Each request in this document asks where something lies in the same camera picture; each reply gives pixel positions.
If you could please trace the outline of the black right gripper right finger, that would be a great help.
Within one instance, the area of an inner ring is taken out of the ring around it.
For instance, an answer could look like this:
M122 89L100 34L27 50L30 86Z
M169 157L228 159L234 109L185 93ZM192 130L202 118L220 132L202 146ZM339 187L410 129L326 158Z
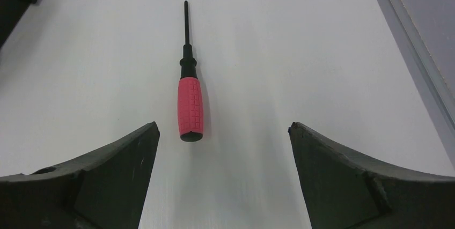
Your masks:
M392 165L295 122L289 127L313 228L454 228L454 178Z

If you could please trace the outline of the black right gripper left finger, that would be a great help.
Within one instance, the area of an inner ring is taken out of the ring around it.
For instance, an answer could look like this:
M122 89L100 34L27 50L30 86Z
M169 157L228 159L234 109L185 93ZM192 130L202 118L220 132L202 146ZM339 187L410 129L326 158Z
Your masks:
M1 228L138 228L159 138L151 122L66 162L1 177Z

